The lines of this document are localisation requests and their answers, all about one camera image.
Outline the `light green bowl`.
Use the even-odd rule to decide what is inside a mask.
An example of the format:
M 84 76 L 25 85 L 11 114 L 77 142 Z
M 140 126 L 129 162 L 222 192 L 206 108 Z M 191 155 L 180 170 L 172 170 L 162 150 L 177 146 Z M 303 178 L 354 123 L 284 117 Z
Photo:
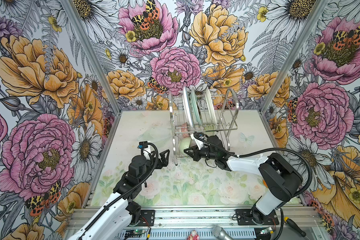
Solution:
M 191 137 L 183 138 L 179 143 L 179 154 L 182 157 L 189 157 L 184 150 L 195 145 L 195 141 Z

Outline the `chrome two-tier dish rack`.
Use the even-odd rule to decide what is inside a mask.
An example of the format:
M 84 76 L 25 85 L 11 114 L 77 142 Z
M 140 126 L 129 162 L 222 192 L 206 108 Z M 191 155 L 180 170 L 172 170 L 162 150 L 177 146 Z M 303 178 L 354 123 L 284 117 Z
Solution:
M 190 107 L 194 121 L 194 127 L 191 128 L 189 126 L 189 134 L 194 132 L 202 132 L 205 134 L 204 125 L 213 124 L 210 118 L 210 114 L 208 111 L 208 106 L 205 98 L 205 91 L 201 94 L 196 94 L 197 104 L 199 108 L 199 114 L 202 120 L 202 125 L 199 126 L 196 117 L 193 112 L 192 103 L 191 103 L 191 90 L 187 90 L 190 100 Z M 232 88 L 228 88 L 225 93 L 219 94 L 217 92 L 212 92 L 210 90 L 215 115 L 217 118 L 217 128 L 218 132 L 216 135 L 223 142 L 223 146 L 226 150 L 231 149 L 231 143 L 229 137 L 233 130 L 238 129 L 237 125 L 237 117 L 239 113 L 239 101 L 237 98 L 237 94 Z M 173 153 L 175 163 L 178 160 L 185 159 L 187 157 L 182 157 L 179 154 L 179 143 L 183 139 L 182 133 L 180 131 L 180 127 L 184 123 L 188 123 L 188 120 L 185 115 L 184 105 L 183 105 L 183 93 L 180 93 L 177 96 L 169 95 L 169 103 L 170 103 L 170 123 L 171 130 L 173 135 Z

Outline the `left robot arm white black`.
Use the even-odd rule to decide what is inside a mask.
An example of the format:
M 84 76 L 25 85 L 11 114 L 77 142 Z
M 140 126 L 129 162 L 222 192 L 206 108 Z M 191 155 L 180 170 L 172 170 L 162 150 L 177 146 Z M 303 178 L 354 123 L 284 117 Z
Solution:
M 167 167 L 170 150 L 161 153 L 153 144 L 141 146 L 141 154 L 132 158 L 106 203 L 83 225 L 70 240 L 112 240 L 129 225 L 137 224 L 141 206 L 134 199 L 154 170 Z

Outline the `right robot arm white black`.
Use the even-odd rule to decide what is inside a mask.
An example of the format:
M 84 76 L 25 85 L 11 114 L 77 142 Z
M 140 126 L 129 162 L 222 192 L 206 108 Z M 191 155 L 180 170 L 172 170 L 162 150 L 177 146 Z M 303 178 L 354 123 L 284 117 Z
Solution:
M 245 220 L 262 225 L 274 215 L 274 210 L 299 195 L 303 177 L 278 153 L 278 151 L 289 152 L 289 149 L 268 148 L 238 155 L 226 150 L 218 136 L 208 137 L 202 133 L 194 133 L 192 139 L 196 144 L 184 149 L 183 153 L 195 162 L 201 159 L 213 160 L 221 170 L 250 173 L 262 177 L 268 189 L 243 216 Z

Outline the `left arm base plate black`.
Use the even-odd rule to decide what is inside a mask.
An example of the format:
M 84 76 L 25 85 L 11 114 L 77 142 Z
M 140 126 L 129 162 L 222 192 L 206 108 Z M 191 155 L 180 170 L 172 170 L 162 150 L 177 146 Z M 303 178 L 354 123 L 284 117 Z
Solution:
M 138 227 L 153 227 L 154 223 L 155 223 L 155 215 L 156 215 L 156 211 L 155 210 L 141 210 L 140 211 L 140 216 L 138 219 L 138 222 L 136 223 L 136 226 Z

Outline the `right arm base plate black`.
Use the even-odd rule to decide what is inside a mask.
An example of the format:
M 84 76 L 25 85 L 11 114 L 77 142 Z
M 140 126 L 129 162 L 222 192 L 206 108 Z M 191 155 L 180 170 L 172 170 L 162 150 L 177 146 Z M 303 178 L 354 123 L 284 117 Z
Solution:
M 275 210 L 268 215 L 264 215 L 257 210 L 236 209 L 235 217 L 239 226 L 276 226 L 279 224 Z

